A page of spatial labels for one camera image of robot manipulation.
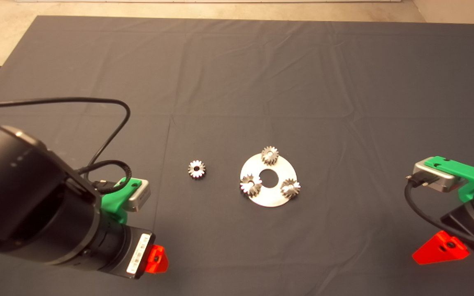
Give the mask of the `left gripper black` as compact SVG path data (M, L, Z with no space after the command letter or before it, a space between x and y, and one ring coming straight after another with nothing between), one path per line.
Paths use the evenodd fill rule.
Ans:
M139 279L145 272L165 273L169 267L165 248L153 245L155 234L150 230L127 226L126 241L116 265L116 275Z

